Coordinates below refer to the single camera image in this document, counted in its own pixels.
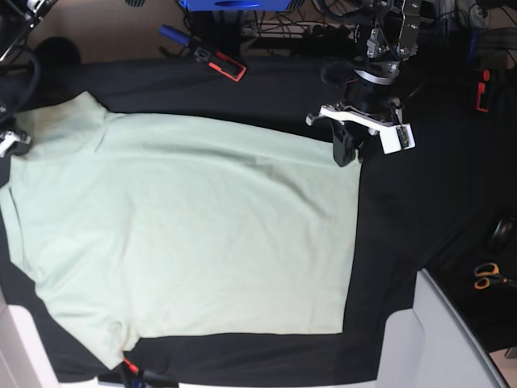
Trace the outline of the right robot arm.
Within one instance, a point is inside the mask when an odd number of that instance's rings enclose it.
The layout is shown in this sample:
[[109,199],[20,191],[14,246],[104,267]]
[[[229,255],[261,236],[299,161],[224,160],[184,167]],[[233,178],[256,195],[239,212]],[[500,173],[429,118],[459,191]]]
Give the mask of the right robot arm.
[[1,2],[1,157],[24,153],[31,137],[15,115],[34,94],[41,77],[40,61],[27,45],[29,34],[43,21],[54,1]]

